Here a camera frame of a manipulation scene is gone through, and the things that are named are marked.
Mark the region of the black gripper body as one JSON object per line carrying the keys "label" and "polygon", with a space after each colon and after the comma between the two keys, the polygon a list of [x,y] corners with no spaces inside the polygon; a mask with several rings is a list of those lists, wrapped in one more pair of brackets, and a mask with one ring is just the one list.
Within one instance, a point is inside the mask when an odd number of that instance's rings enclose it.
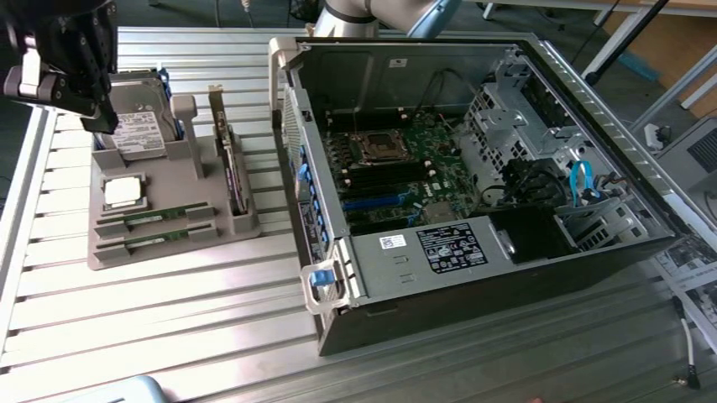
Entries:
{"label": "black gripper body", "polygon": [[1,18],[20,56],[17,65],[24,54],[20,42],[32,36],[52,71],[78,81],[102,77],[110,81],[116,73],[115,14],[114,1],[3,1]]}

